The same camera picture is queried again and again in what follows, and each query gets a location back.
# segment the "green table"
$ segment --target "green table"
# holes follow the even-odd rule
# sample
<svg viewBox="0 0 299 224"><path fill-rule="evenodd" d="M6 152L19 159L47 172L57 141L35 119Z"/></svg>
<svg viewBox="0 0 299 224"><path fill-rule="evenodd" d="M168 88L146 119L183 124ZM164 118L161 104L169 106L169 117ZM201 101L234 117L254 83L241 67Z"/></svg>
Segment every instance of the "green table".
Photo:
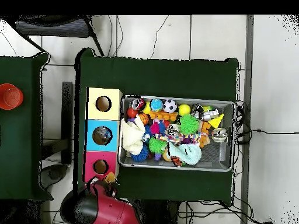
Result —
<svg viewBox="0 0 299 224"><path fill-rule="evenodd" d="M166 59L98 58L90 48L76 57L75 153L83 161L87 87L120 89L125 95L209 100L236 100L238 60L169 61ZM82 163L78 185L82 182ZM232 170L226 173L121 167L117 196L148 200L222 200L231 205Z"/></svg>
<svg viewBox="0 0 299 224"><path fill-rule="evenodd" d="M0 84L11 83L24 95L10 111L0 109L0 199L50 200L40 187L41 68L48 54L0 57Z"/></svg>

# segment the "green spiky ball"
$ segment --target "green spiky ball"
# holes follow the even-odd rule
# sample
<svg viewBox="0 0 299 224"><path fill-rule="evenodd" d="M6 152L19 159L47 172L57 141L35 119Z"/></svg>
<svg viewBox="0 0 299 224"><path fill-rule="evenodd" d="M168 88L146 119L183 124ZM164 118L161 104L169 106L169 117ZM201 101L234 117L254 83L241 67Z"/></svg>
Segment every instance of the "green spiky ball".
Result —
<svg viewBox="0 0 299 224"><path fill-rule="evenodd" d="M151 152L163 154L164 149L167 146L166 141L157 140L155 138L150 138L148 142L148 147Z"/></svg>
<svg viewBox="0 0 299 224"><path fill-rule="evenodd" d="M186 114L180 118L180 131L184 135L195 134L199 130L199 120Z"/></svg>

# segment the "blue fuzzy toy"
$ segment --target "blue fuzzy toy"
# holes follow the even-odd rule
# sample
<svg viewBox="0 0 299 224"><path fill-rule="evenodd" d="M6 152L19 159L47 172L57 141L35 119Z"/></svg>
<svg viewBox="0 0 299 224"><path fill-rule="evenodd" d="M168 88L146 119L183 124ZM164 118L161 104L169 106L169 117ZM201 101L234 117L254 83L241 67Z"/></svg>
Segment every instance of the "blue fuzzy toy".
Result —
<svg viewBox="0 0 299 224"><path fill-rule="evenodd" d="M135 162L143 162L146 160L147 156L148 156L149 150L147 145L143 144L143 148L140 152L139 155L132 155L131 154L131 158L133 159L133 161Z"/></svg>
<svg viewBox="0 0 299 224"><path fill-rule="evenodd" d="M152 137L151 129L149 125L145 125L144 128L145 128L145 133L143 135L142 141L143 143L148 144L150 138Z"/></svg>

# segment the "orange ball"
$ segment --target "orange ball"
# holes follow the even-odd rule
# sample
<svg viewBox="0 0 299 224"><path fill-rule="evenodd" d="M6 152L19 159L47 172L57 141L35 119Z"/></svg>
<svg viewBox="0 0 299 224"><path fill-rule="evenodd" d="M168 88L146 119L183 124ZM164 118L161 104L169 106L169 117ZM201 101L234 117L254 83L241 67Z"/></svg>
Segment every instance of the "orange ball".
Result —
<svg viewBox="0 0 299 224"><path fill-rule="evenodd" d="M138 111L135 111L132 107L127 110L127 114L129 118L136 118Z"/></svg>
<svg viewBox="0 0 299 224"><path fill-rule="evenodd" d="M145 113L141 113L141 114L139 114L139 117L140 117L140 119L141 119L143 125L147 125L147 124L148 124L150 118L148 117L147 114L145 114Z"/></svg>

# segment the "yellow ball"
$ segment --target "yellow ball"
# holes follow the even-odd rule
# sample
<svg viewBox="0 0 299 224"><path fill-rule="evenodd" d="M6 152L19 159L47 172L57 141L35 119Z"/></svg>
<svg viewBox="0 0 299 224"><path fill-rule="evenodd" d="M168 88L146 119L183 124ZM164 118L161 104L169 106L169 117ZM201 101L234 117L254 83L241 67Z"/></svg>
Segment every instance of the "yellow ball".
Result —
<svg viewBox="0 0 299 224"><path fill-rule="evenodd" d="M181 104L179 106L179 115L184 116L185 114L189 114L191 112L191 108L187 104Z"/></svg>
<svg viewBox="0 0 299 224"><path fill-rule="evenodd" d="M145 109L143 109L143 113L145 113L145 114L150 114L150 111L151 111L151 107L150 107L150 102L149 101L147 101L147 102L145 102L146 103L146 105L145 105Z"/></svg>

